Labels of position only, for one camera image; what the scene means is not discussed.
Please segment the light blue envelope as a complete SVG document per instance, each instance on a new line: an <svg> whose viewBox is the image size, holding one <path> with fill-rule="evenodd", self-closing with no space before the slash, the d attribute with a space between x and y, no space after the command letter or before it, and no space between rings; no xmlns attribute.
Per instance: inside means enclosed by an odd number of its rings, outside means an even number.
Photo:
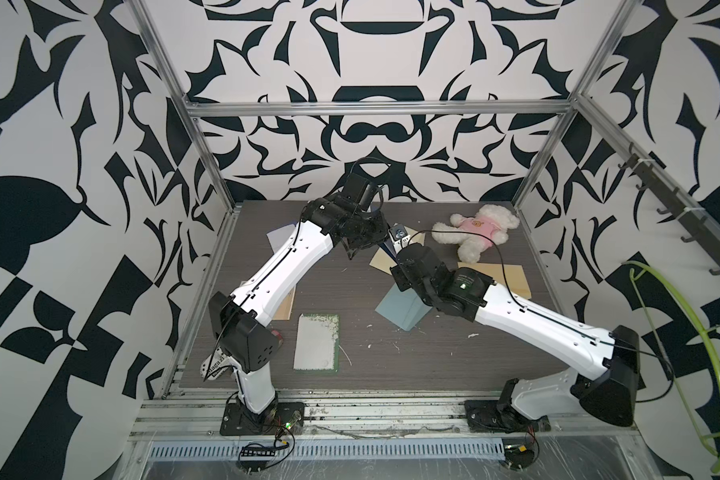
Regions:
<svg viewBox="0 0 720 480"><path fill-rule="evenodd" d="M412 330L431 310L412 289L401 291L393 285L375 312L404 331Z"/></svg>

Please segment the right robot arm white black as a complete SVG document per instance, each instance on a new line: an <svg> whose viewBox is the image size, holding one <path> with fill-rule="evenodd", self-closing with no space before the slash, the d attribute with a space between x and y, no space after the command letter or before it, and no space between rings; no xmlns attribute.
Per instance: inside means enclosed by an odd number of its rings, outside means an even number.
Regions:
<svg viewBox="0 0 720 480"><path fill-rule="evenodd" d="M518 432L549 415L587 413L617 427L634 422L640 360L638 334L586 325L522 300L472 268L449 268L429 247L399 250L391 273L441 313L496 328L566 364L558 374L505 383L493 405L465 405L473 427Z"/></svg>

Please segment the tan yellow envelope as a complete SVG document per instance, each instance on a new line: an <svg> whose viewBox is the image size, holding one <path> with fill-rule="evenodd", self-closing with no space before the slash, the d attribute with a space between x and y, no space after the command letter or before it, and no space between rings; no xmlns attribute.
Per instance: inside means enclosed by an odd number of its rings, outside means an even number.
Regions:
<svg viewBox="0 0 720 480"><path fill-rule="evenodd" d="M473 264L475 270L494 278L497 282L506 286L514 294L523 299L530 300L532 293L528 284L523 267L520 265L505 265L494 263Z"/></svg>

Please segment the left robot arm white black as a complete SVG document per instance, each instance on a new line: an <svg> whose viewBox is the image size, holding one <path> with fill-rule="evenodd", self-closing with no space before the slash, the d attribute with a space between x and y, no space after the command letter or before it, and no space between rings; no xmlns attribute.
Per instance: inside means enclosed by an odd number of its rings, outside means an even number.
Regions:
<svg viewBox="0 0 720 480"><path fill-rule="evenodd" d="M343 246L352 258L385 242L388 222L381 209L371 208L381 198L378 185L350 174L339 191L304 206L293 233L249 280L229 295L213 295L209 313L215 347L202 371L205 380L229 370L248 413L267 416L274 411L277 393L269 362L280 348L280 337L269 327L274 314L335 246Z"/></svg>

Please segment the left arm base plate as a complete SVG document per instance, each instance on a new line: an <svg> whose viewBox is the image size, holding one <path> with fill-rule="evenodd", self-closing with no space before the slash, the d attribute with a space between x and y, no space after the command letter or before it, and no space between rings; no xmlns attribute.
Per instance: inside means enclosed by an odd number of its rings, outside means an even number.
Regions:
<svg viewBox="0 0 720 480"><path fill-rule="evenodd" d="M225 405L219 433L224 437L274 435L282 429L295 433L303 426L305 404L274 401L261 413L252 413L239 401Z"/></svg>

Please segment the pale yellow envelope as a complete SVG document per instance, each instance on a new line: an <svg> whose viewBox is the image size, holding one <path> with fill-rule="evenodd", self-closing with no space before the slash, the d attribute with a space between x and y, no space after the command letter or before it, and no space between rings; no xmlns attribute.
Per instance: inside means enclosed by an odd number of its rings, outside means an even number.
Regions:
<svg viewBox="0 0 720 480"><path fill-rule="evenodd" d="M409 236L414 236L417 232L413 229L410 229L408 227L405 227L406 231L408 232ZM419 234L414 240L414 243L419 243L421 245L425 244L426 240L426 234ZM393 259L385 253L385 251L381 248L379 248L374 256L372 257L369 266L372 268L375 268L385 274L391 275L390 269L395 266L396 263L393 261Z"/></svg>

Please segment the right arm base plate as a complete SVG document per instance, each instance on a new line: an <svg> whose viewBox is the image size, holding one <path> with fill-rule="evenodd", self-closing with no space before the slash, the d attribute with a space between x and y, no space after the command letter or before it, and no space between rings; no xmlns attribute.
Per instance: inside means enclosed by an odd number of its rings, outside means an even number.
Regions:
<svg viewBox="0 0 720 480"><path fill-rule="evenodd" d="M498 400L466 400L464 409L471 432L522 433L530 429L534 432L551 430L546 416L529 420Z"/></svg>

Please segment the white green-bordered letter paper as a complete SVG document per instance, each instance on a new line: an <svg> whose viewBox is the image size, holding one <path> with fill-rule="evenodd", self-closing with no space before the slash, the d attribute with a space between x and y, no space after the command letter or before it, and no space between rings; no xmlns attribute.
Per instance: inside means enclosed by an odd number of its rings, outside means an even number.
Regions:
<svg viewBox="0 0 720 480"><path fill-rule="evenodd" d="M304 372L336 372L339 316L303 314L298 320L293 368Z"/></svg>

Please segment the dark blue envelope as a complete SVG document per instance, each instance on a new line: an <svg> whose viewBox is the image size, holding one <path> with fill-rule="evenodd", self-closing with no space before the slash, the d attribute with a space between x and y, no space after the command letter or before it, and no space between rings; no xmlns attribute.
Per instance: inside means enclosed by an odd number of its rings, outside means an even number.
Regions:
<svg viewBox="0 0 720 480"><path fill-rule="evenodd" d="M383 242L379 244L380 249L392 260L396 259L396 251L394 247L394 241L387 236Z"/></svg>

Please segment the cream letter paper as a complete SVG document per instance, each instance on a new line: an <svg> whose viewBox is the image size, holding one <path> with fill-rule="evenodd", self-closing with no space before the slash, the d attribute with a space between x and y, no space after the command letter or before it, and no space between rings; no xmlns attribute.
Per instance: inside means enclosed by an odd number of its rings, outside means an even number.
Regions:
<svg viewBox="0 0 720 480"><path fill-rule="evenodd" d="M291 318L293 303L295 299L296 288L290 290L283 301L278 306L272 317L273 321L288 321Z"/></svg>

